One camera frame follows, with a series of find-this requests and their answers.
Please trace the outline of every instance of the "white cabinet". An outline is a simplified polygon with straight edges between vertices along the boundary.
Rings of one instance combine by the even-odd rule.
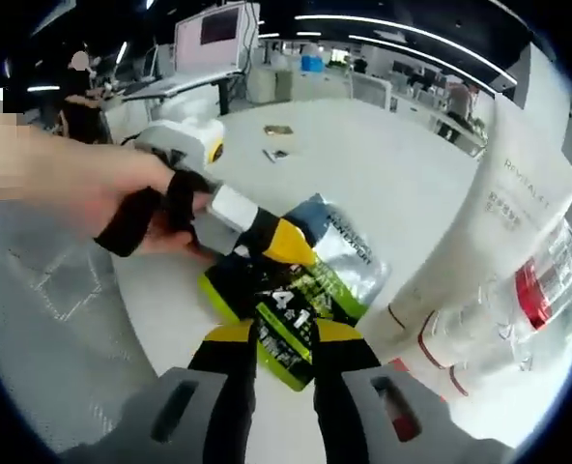
[[[247,78],[247,93],[253,103],[275,100],[275,69],[268,66],[252,67]]]
[[[327,72],[293,72],[293,102],[350,97],[351,84],[343,75]]]

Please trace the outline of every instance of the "ceiling light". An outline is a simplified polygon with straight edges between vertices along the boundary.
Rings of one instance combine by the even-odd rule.
[[[64,15],[65,13],[73,10],[75,8],[76,1],[75,0],[68,0],[68,1],[56,2],[56,3],[58,3],[58,5],[56,7],[54,7],[50,11],[50,13],[43,19],[43,21],[39,24],[39,26],[37,26],[37,28],[33,31],[33,34],[31,34],[32,36],[37,34],[39,31],[41,31],[44,27],[46,27],[48,24],[50,24],[52,21],[54,21],[58,17],[60,17],[60,16]]]
[[[29,87],[26,89],[27,92],[43,92],[45,90],[60,90],[58,85],[38,85],[36,87]]]
[[[379,36],[381,39],[385,39],[386,41],[398,42],[399,44],[405,44],[406,38],[404,34],[401,32],[388,32],[388,31],[374,31],[374,33]]]
[[[397,43],[391,43],[391,42],[385,42],[385,41],[379,41],[378,39],[370,39],[368,37],[362,37],[362,36],[348,36],[350,39],[356,39],[358,41],[364,41],[364,42],[370,42],[372,44],[380,44],[380,45],[386,45],[386,46],[392,46],[393,48],[397,48],[399,50],[404,50],[404,51],[408,51],[409,53],[421,56],[423,58],[426,58],[430,61],[434,61],[435,63],[439,63],[440,65],[445,66],[446,68],[449,68],[453,71],[456,71],[457,73],[463,75],[464,77],[472,80],[474,83],[476,83],[477,85],[479,85],[480,87],[486,89],[488,92],[492,93],[492,94],[496,94],[497,91],[494,90],[492,87],[488,86],[487,84],[484,84],[482,81],[480,81],[479,79],[477,79],[476,77],[473,77],[472,75],[470,75],[468,72],[466,71],[462,71],[460,68],[456,68],[453,65],[450,65],[449,63],[447,63],[446,61],[440,60],[439,58],[436,58],[432,55],[428,55],[427,53],[423,53],[421,51],[418,50],[414,50],[412,48],[408,48],[407,46],[403,46],[403,45],[398,45]]]
[[[128,48],[128,43],[127,42],[123,42],[123,44],[121,45],[121,50],[119,51],[118,56],[116,57],[116,64],[118,65],[119,63],[121,63],[121,60],[123,59],[123,55],[125,54],[125,50]]]
[[[509,10],[506,6],[503,5],[503,3],[501,3],[499,0],[488,0],[492,3],[494,3],[497,7],[499,7],[500,9],[502,9],[504,12],[506,12],[508,15],[512,16],[514,19],[516,19],[517,21],[519,21],[520,23],[522,23],[523,26],[525,26],[527,29],[529,29],[529,26],[527,25],[527,23],[521,18],[519,17],[517,14],[515,14],[514,12],[512,12],[511,10]]]
[[[373,19],[371,17],[347,16],[347,15],[343,15],[343,14],[305,14],[305,15],[301,15],[301,16],[295,16],[295,19],[296,20],[342,19],[342,20],[346,20],[346,21],[358,21],[358,22],[369,22],[371,24],[383,24],[384,26],[395,27],[396,29],[403,29],[405,31],[415,32],[417,34],[421,34],[422,36],[429,37],[430,39],[434,39],[436,41],[442,42],[443,44],[453,46],[454,48],[456,48],[460,51],[463,51],[463,52],[467,53],[468,55],[472,56],[474,59],[480,61],[481,63],[488,66],[489,68],[492,68],[493,70],[495,70],[500,75],[503,75],[511,83],[513,83],[513,84],[518,83],[518,81],[513,76],[511,76],[509,73],[502,70],[501,68],[499,68],[497,65],[495,65],[491,61],[486,60],[483,56],[475,53],[474,51],[471,51],[468,48],[461,46],[460,44],[458,44],[456,42],[452,42],[449,39],[446,39],[445,37],[437,36],[436,34],[432,34],[431,32],[424,31],[422,29],[417,29],[416,27],[413,27],[413,26],[408,26],[406,24],[400,24],[398,22],[384,21],[381,19]]]

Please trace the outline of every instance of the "product packaging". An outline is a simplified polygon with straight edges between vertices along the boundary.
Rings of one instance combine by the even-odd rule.
[[[453,391],[443,394],[473,398],[490,389],[510,388],[547,372],[565,357],[572,360],[572,302],[532,337],[513,343],[498,339],[485,352],[453,365],[445,374]]]
[[[513,277],[480,287],[463,306],[432,312],[413,349],[432,365],[448,368],[499,342],[510,347],[526,342],[571,303],[572,230],[564,220]]]
[[[456,219],[419,271],[380,313],[367,338],[381,361],[397,339],[477,287],[508,278],[542,245],[572,203],[572,166],[528,116],[496,96],[495,124]]]
[[[233,253],[211,267],[200,286],[227,320],[257,318],[259,362],[300,391],[313,378],[314,319],[354,326],[385,285],[388,269],[344,213],[321,195],[285,218],[313,247],[316,264],[284,265]]]

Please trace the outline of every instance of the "computer monitor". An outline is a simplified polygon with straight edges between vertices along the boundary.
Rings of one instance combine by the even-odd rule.
[[[244,7],[243,2],[226,5],[179,22],[174,42],[175,71],[237,67],[243,47]]]

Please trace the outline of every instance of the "white table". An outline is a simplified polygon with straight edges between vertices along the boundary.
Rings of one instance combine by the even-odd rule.
[[[383,310],[458,211],[476,162],[435,134],[362,101],[264,106],[222,118],[224,155],[211,175],[276,214],[315,192],[335,201],[392,268],[370,312]],[[264,125],[289,125],[276,146]],[[271,163],[263,149],[284,148]],[[187,366],[218,322],[196,279],[203,267],[175,256],[115,259],[129,319],[157,375]],[[247,462],[325,462],[313,387],[295,393],[259,366]]]

